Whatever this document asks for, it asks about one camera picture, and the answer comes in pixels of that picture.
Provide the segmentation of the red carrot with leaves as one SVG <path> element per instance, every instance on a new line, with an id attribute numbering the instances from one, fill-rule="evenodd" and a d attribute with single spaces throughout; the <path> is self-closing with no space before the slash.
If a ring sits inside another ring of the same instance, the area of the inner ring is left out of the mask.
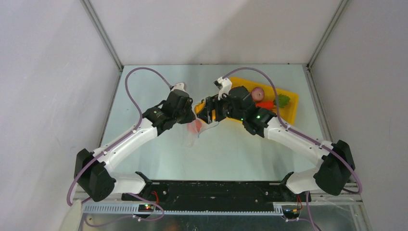
<path id="1" fill-rule="evenodd" d="M 272 101 L 257 102 L 255 105 L 257 107 L 272 110 L 277 108 L 284 108 L 290 102 L 290 100 L 291 98 L 289 96 L 279 94 L 278 97 Z"/>

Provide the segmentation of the clear zip top bag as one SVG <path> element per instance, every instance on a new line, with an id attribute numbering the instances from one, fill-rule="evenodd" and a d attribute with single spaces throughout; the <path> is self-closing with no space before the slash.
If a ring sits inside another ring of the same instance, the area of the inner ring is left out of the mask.
<path id="1" fill-rule="evenodd" d="M 210 124 L 205 123 L 203 120 L 195 117 L 195 119 L 183 125 L 183 138 L 184 138 L 184 145 L 186 147 L 194 146 L 194 143 L 200 138 L 200 136 L 219 125 L 220 122 L 212 122 Z"/>

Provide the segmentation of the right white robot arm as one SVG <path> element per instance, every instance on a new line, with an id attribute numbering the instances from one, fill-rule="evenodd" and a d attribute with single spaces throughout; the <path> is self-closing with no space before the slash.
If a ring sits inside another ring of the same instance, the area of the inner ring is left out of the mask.
<path id="1" fill-rule="evenodd" d="M 225 118 L 241 121 L 250 134 L 276 141 L 314 164 L 312 169 L 291 172 L 281 181 L 280 196 L 285 201 L 292 201 L 300 193 L 313 190 L 338 196 L 345 190 L 351 171 L 355 169 L 348 143 L 342 140 L 337 143 L 320 141 L 302 135 L 273 111 L 258 107 L 244 86 L 232 88 L 222 96 L 206 97 L 195 106 L 194 111 L 207 124 Z"/>

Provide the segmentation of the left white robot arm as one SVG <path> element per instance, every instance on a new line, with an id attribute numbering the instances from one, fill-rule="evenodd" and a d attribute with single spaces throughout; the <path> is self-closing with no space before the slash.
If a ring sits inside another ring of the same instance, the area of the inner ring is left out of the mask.
<path id="1" fill-rule="evenodd" d="M 195 119 L 192 98 L 183 90 L 172 90 L 167 99 L 147 109 L 140 121 L 123 135 L 103 147 L 77 153 L 74 171 L 76 183 L 95 202 L 115 193 L 133 193 L 140 200 L 151 197 L 152 187 L 141 173 L 118 174 L 116 167 L 146 142 L 170 130 L 175 124 Z"/>

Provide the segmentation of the peach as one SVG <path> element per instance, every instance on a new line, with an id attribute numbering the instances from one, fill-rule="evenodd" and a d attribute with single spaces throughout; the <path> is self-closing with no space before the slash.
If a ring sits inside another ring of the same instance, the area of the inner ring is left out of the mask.
<path id="1" fill-rule="evenodd" d="M 196 119 L 187 124 L 187 131 L 191 134 L 199 134 L 202 129 L 202 122 L 199 119 Z"/>

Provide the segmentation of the yellow bell pepper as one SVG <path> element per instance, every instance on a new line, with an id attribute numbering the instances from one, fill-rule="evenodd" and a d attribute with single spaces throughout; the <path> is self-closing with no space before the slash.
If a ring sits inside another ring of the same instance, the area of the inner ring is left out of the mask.
<path id="1" fill-rule="evenodd" d="M 197 103 L 194 107 L 194 112 L 198 116 L 204 112 L 206 112 L 207 107 L 206 107 L 206 100 L 203 99 L 199 103 Z"/>

